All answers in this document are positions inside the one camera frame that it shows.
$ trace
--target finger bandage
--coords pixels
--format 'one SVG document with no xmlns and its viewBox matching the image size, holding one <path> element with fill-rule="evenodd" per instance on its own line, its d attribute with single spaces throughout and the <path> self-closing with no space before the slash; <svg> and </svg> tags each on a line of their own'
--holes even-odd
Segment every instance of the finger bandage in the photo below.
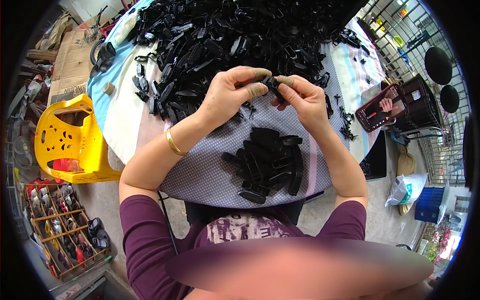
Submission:
<svg viewBox="0 0 480 300">
<path fill-rule="evenodd" d="M 256 79 L 263 79 L 265 76 L 272 76 L 272 72 L 264 68 L 254 68 L 253 73 L 255 74 Z"/>
<path fill-rule="evenodd" d="M 261 82 L 255 82 L 254 84 L 248 84 L 246 86 L 248 93 L 250 94 L 250 98 L 255 98 L 257 96 L 264 95 L 268 92 L 266 86 Z"/>
<path fill-rule="evenodd" d="M 277 80 L 293 88 L 293 80 L 294 80 L 293 78 L 280 75 Z"/>
</svg>

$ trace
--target table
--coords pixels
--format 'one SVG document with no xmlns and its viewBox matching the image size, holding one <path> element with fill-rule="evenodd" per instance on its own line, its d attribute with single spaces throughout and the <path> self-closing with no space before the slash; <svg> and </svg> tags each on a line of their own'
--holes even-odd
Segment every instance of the table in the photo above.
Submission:
<svg viewBox="0 0 480 300">
<path fill-rule="evenodd" d="M 141 0 L 133 7 L 144 7 L 150 2 L 151 0 Z M 117 24 L 113 28 L 107 42 L 114 43 L 113 36 L 118 26 Z M 360 40 L 369 49 L 370 56 L 366 56 L 362 49 L 343 43 L 336 47 L 331 43 L 323 44 L 322 52 L 326 54 L 326 58 L 322 64 L 323 72 L 330 73 L 330 81 L 325 89 L 335 111 L 330 124 L 355 159 L 360 162 L 373 146 L 379 131 L 367 133 L 358 122 L 353 122 L 350 128 L 358 137 L 353 141 L 345 139 L 339 131 L 343 126 L 343 119 L 334 95 L 341 96 L 339 106 L 343 105 L 347 112 L 353 113 L 361 105 L 361 93 L 379 84 L 385 78 L 385 74 L 373 45 L 356 23 L 355 18 L 348 23 L 347 27 L 358 34 Z M 93 101 L 95 116 L 105 140 L 120 160 L 126 164 L 137 149 L 166 131 L 170 123 L 168 119 L 163 122 L 159 116 L 149 115 L 148 104 L 134 94 L 137 91 L 132 82 L 137 65 L 134 58 L 137 55 L 152 52 L 156 49 L 156 45 L 134 47 L 130 42 L 124 41 L 114 46 L 117 55 L 113 65 L 106 73 L 100 73 L 89 80 L 87 93 Z M 360 63 L 362 58 L 366 60 L 365 64 Z M 150 82 L 152 79 L 158 81 L 161 72 L 156 63 L 149 60 L 145 66 L 145 74 Z M 367 83 L 366 78 L 370 78 L 370 83 Z M 101 91 L 103 84 L 107 81 L 116 87 L 111 95 Z M 202 139 L 173 167 L 159 189 L 172 198 L 185 201 L 212 206 L 254 208 L 293 202 L 329 187 L 332 183 L 330 174 L 315 140 L 302 127 L 292 106 L 279 112 L 271 107 L 272 98 L 273 95 L 269 93 L 265 97 L 254 99 L 257 111 L 250 120 L 244 118 L 240 124 L 229 121 L 221 130 Z M 241 109 L 244 109 L 244 115 L 249 115 L 246 108 Z M 234 175 L 234 167 L 224 162 L 221 154 L 235 153 L 242 147 L 243 140 L 249 139 L 252 127 L 267 127 L 278 130 L 282 135 L 296 134 L 303 138 L 300 150 L 303 156 L 304 173 L 297 196 L 288 195 L 287 189 L 283 188 L 278 192 L 271 192 L 265 204 L 262 205 L 237 195 L 241 190 L 242 179 Z"/>
</svg>

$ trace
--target bicycle basket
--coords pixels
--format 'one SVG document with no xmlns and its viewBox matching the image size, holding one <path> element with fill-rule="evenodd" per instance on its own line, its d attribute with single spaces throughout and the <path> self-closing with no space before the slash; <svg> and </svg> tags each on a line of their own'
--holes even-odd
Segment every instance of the bicycle basket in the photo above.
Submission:
<svg viewBox="0 0 480 300">
<path fill-rule="evenodd" d="M 84 41 L 87 43 L 87 44 L 90 44 L 91 42 L 95 41 L 96 40 L 96 36 L 98 34 L 98 25 L 95 24 L 93 25 L 92 27 L 88 28 L 87 30 L 85 30 L 84 32 Z"/>
</svg>

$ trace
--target woman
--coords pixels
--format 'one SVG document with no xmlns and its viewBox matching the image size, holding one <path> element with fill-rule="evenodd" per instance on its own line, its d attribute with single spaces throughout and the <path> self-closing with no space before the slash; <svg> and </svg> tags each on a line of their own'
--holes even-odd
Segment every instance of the woman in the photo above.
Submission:
<svg viewBox="0 0 480 300">
<path fill-rule="evenodd" d="M 243 66 L 218 73 L 198 111 L 142 147 L 123 170 L 120 179 L 123 247 L 129 283 L 140 299 L 183 299 L 189 292 L 187 286 L 165 273 L 164 264 L 175 252 L 157 203 L 157 187 L 183 155 L 228 121 L 242 103 L 268 92 L 262 83 L 250 83 L 266 75 L 271 76 L 271 72 Z M 323 89 L 296 75 L 279 76 L 278 80 L 282 83 L 278 89 L 287 101 L 279 105 L 274 99 L 272 105 L 280 111 L 287 105 L 295 108 L 299 121 L 325 157 L 337 193 L 335 209 L 317 237 L 364 240 L 368 203 L 366 180 L 358 162 L 330 127 Z M 246 227 L 262 230 L 245 230 Z M 226 232 L 236 234 L 227 236 Z M 179 252 L 184 252 L 228 240 L 289 236 L 305 235 L 278 207 L 269 207 L 237 210 L 234 214 L 219 216 L 209 226 L 196 222 L 186 238 L 176 240 L 176 245 Z M 189 299 L 215 297 L 218 295 L 199 289 L 188 296 Z"/>
</svg>

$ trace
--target hand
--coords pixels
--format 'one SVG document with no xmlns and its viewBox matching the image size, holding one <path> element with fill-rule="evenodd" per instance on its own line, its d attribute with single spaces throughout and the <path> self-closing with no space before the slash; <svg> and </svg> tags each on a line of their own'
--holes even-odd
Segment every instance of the hand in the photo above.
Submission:
<svg viewBox="0 0 480 300">
<path fill-rule="evenodd" d="M 383 112 L 389 112 L 392 109 L 397 109 L 398 106 L 392 105 L 392 99 L 390 98 L 383 98 L 380 100 L 380 107 L 382 108 Z"/>
<path fill-rule="evenodd" d="M 289 77 L 279 76 L 277 78 L 282 84 L 278 91 L 285 98 L 286 102 L 280 104 L 277 98 L 272 101 L 273 106 L 282 111 L 288 105 L 292 105 L 297 111 L 300 123 L 309 132 L 318 128 L 330 127 L 328 122 L 327 110 L 325 104 L 324 90 L 311 84 L 305 78 L 298 75 Z"/>
<path fill-rule="evenodd" d="M 245 66 L 219 72 L 213 78 L 197 113 L 202 114 L 202 119 L 213 128 L 221 126 L 237 113 L 243 103 L 268 92 L 268 87 L 263 83 L 251 83 L 252 79 L 265 76 L 272 76 L 272 72 Z"/>
</svg>

